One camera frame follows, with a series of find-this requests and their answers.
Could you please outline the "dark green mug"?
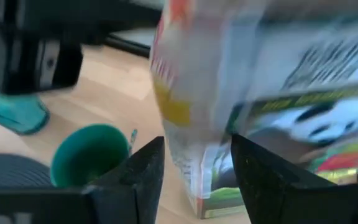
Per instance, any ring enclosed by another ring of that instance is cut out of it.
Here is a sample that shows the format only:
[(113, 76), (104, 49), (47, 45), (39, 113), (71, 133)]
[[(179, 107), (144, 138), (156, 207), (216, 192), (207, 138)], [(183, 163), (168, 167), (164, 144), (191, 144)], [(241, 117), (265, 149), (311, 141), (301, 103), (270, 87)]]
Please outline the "dark green mug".
[(83, 186), (131, 156), (132, 146), (114, 126), (92, 124), (69, 135), (57, 148), (50, 180), (56, 187)]

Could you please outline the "black round placemat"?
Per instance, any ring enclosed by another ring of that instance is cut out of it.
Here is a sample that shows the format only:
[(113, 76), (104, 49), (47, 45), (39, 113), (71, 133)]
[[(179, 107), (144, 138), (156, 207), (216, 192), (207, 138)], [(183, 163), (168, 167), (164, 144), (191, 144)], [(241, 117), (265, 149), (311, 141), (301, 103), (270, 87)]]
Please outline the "black round placemat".
[(43, 163), (15, 154), (0, 154), (0, 187), (49, 187), (50, 169)]

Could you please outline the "teal transparent drinking glass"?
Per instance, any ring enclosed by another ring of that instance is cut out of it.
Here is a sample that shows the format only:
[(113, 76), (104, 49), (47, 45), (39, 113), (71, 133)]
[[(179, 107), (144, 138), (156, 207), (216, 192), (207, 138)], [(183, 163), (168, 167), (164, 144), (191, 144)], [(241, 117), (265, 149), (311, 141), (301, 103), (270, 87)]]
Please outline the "teal transparent drinking glass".
[(17, 134), (34, 134), (48, 122), (50, 113), (34, 94), (7, 95), (4, 93), (4, 74), (11, 64), (11, 50), (0, 36), (0, 125)]

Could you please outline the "spoon in mug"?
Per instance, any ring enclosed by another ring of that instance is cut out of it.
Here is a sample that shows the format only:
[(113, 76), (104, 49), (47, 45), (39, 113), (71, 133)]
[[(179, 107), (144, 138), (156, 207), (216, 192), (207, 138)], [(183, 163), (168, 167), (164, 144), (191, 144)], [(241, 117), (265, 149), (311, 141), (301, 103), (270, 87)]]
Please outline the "spoon in mug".
[(137, 138), (137, 133), (138, 133), (138, 130), (137, 129), (134, 129), (131, 133), (131, 136), (130, 136), (130, 139), (129, 139), (129, 152), (132, 154), (132, 149), (133, 149), (133, 146), (134, 146), (134, 143), (136, 141), (136, 138)]

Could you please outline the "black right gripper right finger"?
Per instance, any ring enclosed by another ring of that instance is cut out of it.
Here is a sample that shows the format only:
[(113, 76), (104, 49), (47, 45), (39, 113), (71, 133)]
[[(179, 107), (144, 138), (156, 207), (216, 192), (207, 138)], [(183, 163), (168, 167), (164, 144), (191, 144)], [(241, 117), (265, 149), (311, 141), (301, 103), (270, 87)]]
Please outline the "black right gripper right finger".
[(231, 153), (251, 224), (358, 224), (358, 184), (330, 182), (237, 134)]

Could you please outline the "black metal table frame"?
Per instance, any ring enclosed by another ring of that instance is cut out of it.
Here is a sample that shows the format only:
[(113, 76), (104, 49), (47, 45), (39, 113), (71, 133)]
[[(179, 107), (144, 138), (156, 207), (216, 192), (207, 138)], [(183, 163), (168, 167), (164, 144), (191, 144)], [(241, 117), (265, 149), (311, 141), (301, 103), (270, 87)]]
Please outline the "black metal table frame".
[(156, 27), (112, 32), (106, 37), (104, 44), (114, 49), (148, 58), (155, 31)]

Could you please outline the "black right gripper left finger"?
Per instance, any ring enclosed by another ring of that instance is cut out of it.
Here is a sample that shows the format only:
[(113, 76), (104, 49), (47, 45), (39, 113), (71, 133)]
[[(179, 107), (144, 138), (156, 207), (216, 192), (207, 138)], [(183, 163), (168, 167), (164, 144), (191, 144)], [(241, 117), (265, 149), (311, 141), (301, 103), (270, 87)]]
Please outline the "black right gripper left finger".
[(86, 224), (155, 224), (162, 191), (165, 140), (157, 136), (86, 189)]

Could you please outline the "snack packet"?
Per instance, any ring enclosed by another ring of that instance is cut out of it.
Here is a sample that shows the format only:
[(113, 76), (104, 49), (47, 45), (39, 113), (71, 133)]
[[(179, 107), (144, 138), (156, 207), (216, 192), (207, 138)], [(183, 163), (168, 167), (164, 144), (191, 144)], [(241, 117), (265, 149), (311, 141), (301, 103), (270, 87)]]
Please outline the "snack packet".
[(249, 217), (235, 134), (358, 184), (358, 0), (167, 0), (150, 70), (198, 218)]

